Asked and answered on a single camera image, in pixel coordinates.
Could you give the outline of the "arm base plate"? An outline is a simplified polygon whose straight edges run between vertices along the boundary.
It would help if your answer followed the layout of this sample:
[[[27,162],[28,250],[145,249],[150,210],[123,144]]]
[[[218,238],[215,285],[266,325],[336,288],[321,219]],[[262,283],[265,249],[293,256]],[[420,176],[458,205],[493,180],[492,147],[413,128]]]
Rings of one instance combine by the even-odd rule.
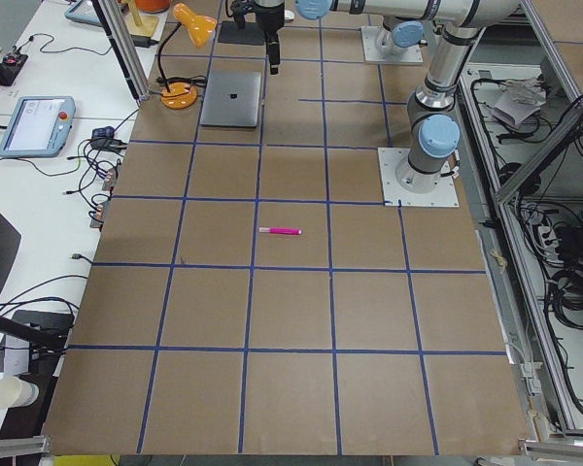
[[[390,207],[458,208],[457,174],[443,164],[433,175],[416,172],[408,160],[408,148],[379,148],[378,160],[383,204]]]
[[[423,63],[419,42],[424,27],[419,21],[405,21],[390,31],[383,26],[363,26],[360,31],[365,62],[411,66]]]

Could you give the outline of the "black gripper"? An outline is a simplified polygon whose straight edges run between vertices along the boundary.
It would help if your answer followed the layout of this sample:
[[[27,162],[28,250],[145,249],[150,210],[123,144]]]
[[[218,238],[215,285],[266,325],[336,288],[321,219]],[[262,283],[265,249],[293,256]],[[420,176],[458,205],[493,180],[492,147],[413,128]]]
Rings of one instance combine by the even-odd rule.
[[[269,73],[279,74],[281,63],[278,31],[285,23],[285,2],[279,0],[233,0],[225,2],[228,17],[232,17],[238,29],[246,27],[245,16],[254,14],[257,27],[265,33]]]

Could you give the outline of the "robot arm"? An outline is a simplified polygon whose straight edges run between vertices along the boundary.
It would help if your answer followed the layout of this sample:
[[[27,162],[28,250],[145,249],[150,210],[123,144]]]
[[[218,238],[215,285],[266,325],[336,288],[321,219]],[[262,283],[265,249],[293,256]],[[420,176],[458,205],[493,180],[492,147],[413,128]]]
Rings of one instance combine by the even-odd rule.
[[[238,29],[246,26],[245,16],[254,14],[258,30],[265,41],[269,73],[277,75],[281,62],[278,32],[285,24],[284,1],[232,1],[225,3],[225,12],[232,17]],[[295,1],[296,11],[305,19],[317,20],[334,10],[336,1]],[[424,36],[419,20],[384,17],[376,37],[376,48],[385,53],[396,53],[417,46]]]
[[[307,19],[346,12],[444,22],[425,80],[407,103],[412,147],[395,169],[397,182],[403,188],[429,193],[461,137],[448,111],[454,103],[463,66],[482,29],[507,18],[518,5],[517,1],[297,1],[295,8]]]

